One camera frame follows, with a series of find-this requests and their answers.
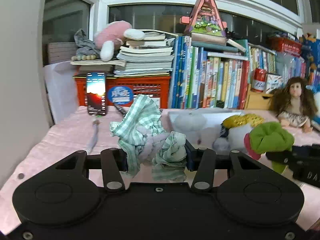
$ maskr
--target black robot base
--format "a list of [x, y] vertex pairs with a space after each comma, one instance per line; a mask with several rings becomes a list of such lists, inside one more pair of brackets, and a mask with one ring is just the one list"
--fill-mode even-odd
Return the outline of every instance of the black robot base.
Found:
[[[22, 224], [0, 239], [310, 238], [295, 223], [304, 203], [296, 184], [239, 151], [193, 149], [188, 162], [197, 157], [191, 187], [131, 183], [125, 189], [122, 150], [74, 152], [17, 187], [12, 201]], [[104, 187], [88, 179], [90, 169], [102, 170]], [[212, 186], [215, 169], [228, 172], [219, 187]]]

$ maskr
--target white wall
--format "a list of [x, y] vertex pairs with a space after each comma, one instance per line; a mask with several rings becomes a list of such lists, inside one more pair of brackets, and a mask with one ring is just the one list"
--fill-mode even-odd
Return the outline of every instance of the white wall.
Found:
[[43, 12], [44, 0], [0, 0], [0, 187], [49, 129]]

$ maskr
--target red and white canister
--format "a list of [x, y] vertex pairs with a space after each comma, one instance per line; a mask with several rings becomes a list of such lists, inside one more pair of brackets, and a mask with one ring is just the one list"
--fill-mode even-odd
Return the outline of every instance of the red and white canister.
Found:
[[261, 68], [256, 68], [253, 74], [253, 82], [251, 90], [255, 92], [263, 92], [266, 86], [267, 71]]

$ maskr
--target phone screen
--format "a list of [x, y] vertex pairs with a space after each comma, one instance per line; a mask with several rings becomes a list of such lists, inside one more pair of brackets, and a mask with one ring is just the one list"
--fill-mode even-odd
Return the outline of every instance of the phone screen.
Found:
[[104, 73], [87, 74], [88, 114], [106, 114], [106, 77]]

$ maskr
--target striped cloth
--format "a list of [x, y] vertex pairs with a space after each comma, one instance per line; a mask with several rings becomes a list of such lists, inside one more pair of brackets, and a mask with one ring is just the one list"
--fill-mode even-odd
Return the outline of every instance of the striped cloth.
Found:
[[[122, 122], [110, 123], [110, 131], [113, 136], [119, 137], [118, 145], [127, 153], [128, 174], [134, 177], [140, 170], [139, 154], [143, 152], [148, 138], [141, 133], [142, 126], [153, 137], [152, 149], [158, 149], [152, 158], [152, 178], [184, 181], [186, 136], [172, 131], [165, 140], [159, 142], [156, 137], [166, 133], [160, 117], [156, 103], [146, 95], [138, 95]], [[162, 147], [156, 147], [157, 143], [161, 143]]]

